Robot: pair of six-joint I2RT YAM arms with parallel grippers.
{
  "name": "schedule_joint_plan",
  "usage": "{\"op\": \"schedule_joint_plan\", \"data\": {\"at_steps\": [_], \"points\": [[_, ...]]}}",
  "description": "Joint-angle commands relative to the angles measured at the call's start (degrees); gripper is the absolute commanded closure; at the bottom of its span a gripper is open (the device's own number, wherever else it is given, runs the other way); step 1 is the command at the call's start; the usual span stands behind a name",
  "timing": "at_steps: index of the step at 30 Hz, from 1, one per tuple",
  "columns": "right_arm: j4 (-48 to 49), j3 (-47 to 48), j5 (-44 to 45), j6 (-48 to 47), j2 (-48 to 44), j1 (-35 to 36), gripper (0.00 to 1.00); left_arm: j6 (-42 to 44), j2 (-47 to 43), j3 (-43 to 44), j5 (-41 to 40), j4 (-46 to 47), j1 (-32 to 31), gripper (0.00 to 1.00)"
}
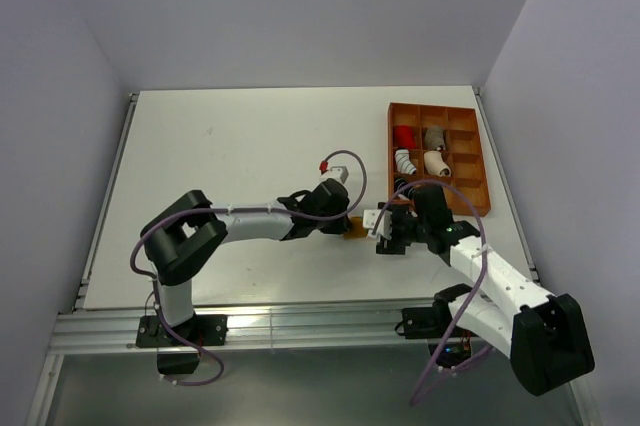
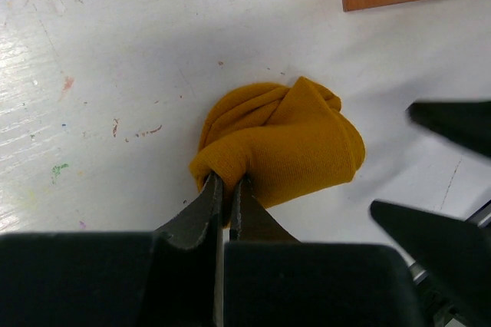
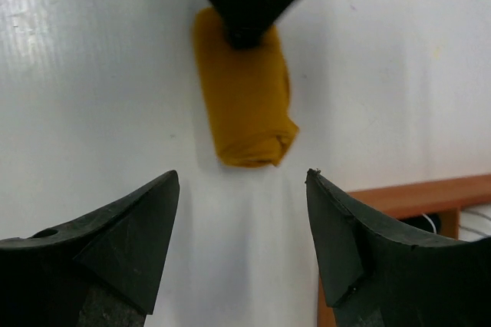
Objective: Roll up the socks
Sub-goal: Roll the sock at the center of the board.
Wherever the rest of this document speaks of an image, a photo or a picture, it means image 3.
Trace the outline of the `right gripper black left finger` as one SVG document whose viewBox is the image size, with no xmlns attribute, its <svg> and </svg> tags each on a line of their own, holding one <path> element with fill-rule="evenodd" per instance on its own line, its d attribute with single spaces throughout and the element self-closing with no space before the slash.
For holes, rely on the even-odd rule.
<svg viewBox="0 0 491 327">
<path fill-rule="evenodd" d="M 180 195 L 176 171 L 77 219 L 1 242 L 3 326 L 142 326 Z"/>
</svg>

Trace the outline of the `mustard yellow sock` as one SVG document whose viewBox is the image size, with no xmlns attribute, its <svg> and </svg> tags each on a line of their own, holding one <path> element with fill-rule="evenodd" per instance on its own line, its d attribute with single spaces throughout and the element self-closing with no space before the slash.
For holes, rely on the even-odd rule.
<svg viewBox="0 0 491 327">
<path fill-rule="evenodd" d="M 193 49 L 215 152 L 231 167 L 278 166 L 298 133 L 288 67 L 276 27 L 258 46 L 234 49 L 214 8 L 193 24 Z"/>
</svg>

